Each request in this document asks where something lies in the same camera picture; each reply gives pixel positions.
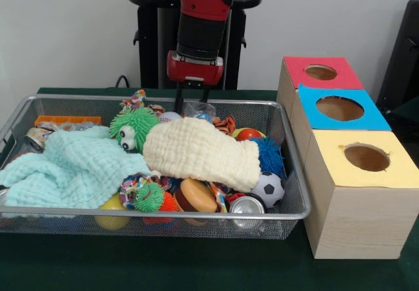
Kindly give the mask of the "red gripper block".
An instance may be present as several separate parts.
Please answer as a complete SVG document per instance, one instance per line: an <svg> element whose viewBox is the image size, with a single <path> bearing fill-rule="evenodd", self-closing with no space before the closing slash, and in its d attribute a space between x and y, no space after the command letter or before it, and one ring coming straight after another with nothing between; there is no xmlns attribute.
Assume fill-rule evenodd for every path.
<svg viewBox="0 0 419 291"><path fill-rule="evenodd" d="M167 76L170 80L177 82L174 111L183 111L183 82L193 81L202 85L217 85L224 70L223 58L217 57L216 60L202 61L186 58L179 55L175 50L170 50L166 60ZM208 101L210 87L202 88L200 103Z"/></svg>

